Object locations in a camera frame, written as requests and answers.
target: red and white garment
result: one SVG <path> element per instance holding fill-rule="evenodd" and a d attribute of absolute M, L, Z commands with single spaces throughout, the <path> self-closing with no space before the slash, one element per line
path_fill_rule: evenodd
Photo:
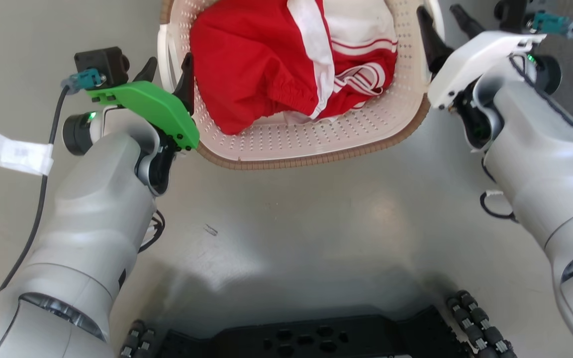
<path fill-rule="evenodd" d="M 225 134 L 261 116 L 317 120 L 364 106 L 393 80 L 396 34 L 384 0 L 220 0 L 198 16 L 198 90 Z"/>

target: laundry basket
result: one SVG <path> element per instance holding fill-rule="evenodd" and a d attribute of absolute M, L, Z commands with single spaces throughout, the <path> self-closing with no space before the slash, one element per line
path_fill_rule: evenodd
<path fill-rule="evenodd" d="M 163 88 L 173 91 L 189 52 L 189 31 L 196 16 L 217 0 L 163 0 L 159 63 Z M 398 36 L 395 77 L 391 88 L 359 111 L 335 122 L 286 124 L 281 115 L 261 118 L 237 136 L 223 134 L 209 116 L 200 90 L 195 91 L 193 119 L 200 131 L 198 152 L 216 165 L 235 170 L 263 170 L 316 165 L 361 156 L 408 138 L 430 107 L 427 71 L 417 7 L 427 5 L 437 33 L 444 27 L 437 0 L 386 0 Z"/>

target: white strap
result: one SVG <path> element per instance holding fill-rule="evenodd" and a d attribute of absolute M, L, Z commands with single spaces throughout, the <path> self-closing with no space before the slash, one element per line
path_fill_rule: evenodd
<path fill-rule="evenodd" d="M 51 144 L 13 141 L 0 134 L 0 167 L 34 175 L 48 175 L 52 168 Z"/>

